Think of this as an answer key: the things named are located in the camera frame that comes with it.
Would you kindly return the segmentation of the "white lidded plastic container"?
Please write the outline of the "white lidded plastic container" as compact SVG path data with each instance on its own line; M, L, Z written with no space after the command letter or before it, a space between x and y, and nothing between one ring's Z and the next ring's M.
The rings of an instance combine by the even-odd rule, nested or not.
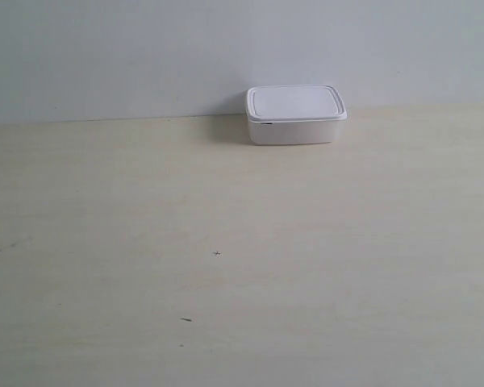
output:
M257 145L333 142L347 119L338 91L329 85L270 85L245 94L248 133Z

